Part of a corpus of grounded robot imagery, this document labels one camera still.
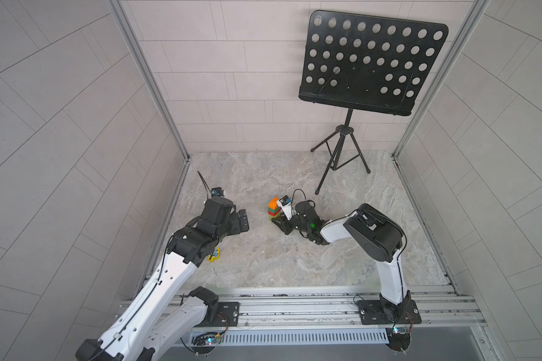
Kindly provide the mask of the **orange curved lego brick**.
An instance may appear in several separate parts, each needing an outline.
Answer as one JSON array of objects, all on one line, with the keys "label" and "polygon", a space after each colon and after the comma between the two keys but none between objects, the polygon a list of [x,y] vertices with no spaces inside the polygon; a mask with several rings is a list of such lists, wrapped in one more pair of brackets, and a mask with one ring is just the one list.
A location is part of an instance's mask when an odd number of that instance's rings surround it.
[{"label": "orange curved lego brick", "polygon": [[277,208],[279,207],[278,204],[277,204],[278,201],[279,201],[279,198],[278,198],[278,197],[273,198],[273,199],[269,202],[268,208],[270,208],[270,209],[277,209]]}]

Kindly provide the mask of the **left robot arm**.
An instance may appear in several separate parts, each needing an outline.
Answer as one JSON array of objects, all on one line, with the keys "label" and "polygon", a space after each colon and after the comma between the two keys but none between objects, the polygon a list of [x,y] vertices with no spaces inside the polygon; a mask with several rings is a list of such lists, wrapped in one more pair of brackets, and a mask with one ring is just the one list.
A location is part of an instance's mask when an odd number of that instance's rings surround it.
[{"label": "left robot arm", "polygon": [[226,236],[249,230],[247,213],[232,201],[213,196],[201,215],[174,232],[149,282],[127,310],[98,339],[85,340],[78,360],[158,360],[187,332],[218,316],[219,297],[197,287],[167,318],[162,314],[183,284],[214,254]]}]

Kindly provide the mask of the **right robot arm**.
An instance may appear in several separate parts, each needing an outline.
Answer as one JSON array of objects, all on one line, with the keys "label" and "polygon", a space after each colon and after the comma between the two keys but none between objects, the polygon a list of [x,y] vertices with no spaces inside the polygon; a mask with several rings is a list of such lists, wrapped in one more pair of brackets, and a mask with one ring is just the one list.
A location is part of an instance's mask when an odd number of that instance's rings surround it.
[{"label": "right robot arm", "polygon": [[400,311],[408,302],[408,288],[401,269],[407,236],[396,222],[379,210],[363,203],[346,216],[324,221],[317,214],[313,200],[294,205],[291,198],[284,196],[269,202],[268,211],[272,223],[287,236],[298,231],[302,237],[320,246],[354,239],[376,262],[383,306]]}]

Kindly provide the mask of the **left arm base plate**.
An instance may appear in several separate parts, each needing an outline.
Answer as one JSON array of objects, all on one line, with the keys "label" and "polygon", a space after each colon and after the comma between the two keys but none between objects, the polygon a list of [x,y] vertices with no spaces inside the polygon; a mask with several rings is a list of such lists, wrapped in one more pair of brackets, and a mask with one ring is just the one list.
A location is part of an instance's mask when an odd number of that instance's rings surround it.
[{"label": "left arm base plate", "polygon": [[205,319],[197,327],[235,327],[239,322],[239,311],[239,302],[219,302],[217,309],[215,311],[209,309]]}]

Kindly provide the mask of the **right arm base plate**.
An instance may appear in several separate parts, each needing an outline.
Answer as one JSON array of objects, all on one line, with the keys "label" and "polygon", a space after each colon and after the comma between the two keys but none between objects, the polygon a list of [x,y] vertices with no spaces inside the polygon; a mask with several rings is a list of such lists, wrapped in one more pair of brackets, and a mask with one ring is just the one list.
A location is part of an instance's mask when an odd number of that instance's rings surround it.
[{"label": "right arm base plate", "polygon": [[359,316],[363,325],[415,325],[421,324],[422,318],[416,306],[411,299],[411,294],[407,293],[403,302],[399,305],[388,301],[383,296],[379,299],[365,300],[356,295],[353,300],[358,307]]}]

